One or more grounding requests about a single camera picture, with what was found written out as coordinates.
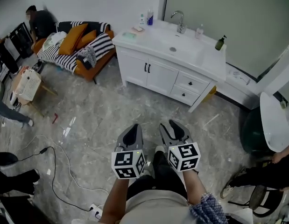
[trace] drawer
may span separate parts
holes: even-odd
[[[195,102],[195,100],[198,99],[199,96],[200,95],[192,93],[177,85],[173,86],[170,93],[171,98],[181,101],[187,105],[193,105],[193,103]]]
[[[196,94],[201,94],[209,83],[210,79],[207,77],[200,74],[193,76],[182,71],[179,71],[176,78],[176,85]]]

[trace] green soap bottle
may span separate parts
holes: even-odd
[[[227,37],[224,35],[221,39],[219,39],[217,41],[216,46],[215,46],[216,50],[221,50],[221,48],[222,48],[222,46],[224,44],[224,38],[227,38]]]

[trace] bathroom vanity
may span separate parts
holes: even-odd
[[[190,29],[178,33],[177,25],[165,21],[141,27],[141,33],[128,29],[112,40],[124,86],[128,81],[143,86],[191,106],[192,112],[225,81],[226,45],[217,51],[216,40],[205,35],[198,40]],[[127,32],[136,36],[123,35]]]

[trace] white basket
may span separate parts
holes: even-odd
[[[21,98],[32,101],[41,81],[35,70],[26,70],[14,92]]]

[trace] marble floor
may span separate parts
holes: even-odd
[[[35,62],[36,57],[32,56],[22,64],[32,66]],[[118,135],[133,123],[141,124],[144,152],[150,160],[155,146],[162,143],[159,124],[169,127],[168,120],[174,119],[190,130],[199,145],[202,157],[198,171],[206,189],[218,198],[226,211],[238,209],[221,200],[219,194],[234,172],[251,164],[239,138],[241,117],[246,115],[240,108],[213,96],[189,113],[187,105],[153,91],[131,83],[123,87],[116,58],[97,76],[97,85],[52,64],[45,65],[41,75],[58,96],[44,91],[35,99],[35,106],[44,118],[31,107],[21,108],[21,113],[34,120],[33,127],[20,128],[10,121],[1,127],[0,117],[0,152],[9,151],[23,159],[53,146],[56,151],[54,190],[62,199],[89,209],[92,203],[103,204],[107,194],[78,187],[69,175],[66,156],[51,140],[63,147],[70,160],[71,174],[80,186],[110,191],[115,180],[110,159]],[[5,83],[8,90],[9,78]],[[58,119],[53,124],[55,113]],[[41,173],[33,202],[53,223],[69,224],[75,218],[92,218],[90,213],[69,206],[54,195],[52,149],[19,162],[5,172],[15,175],[33,168]],[[237,188],[228,200],[246,202],[252,190],[253,187]]]

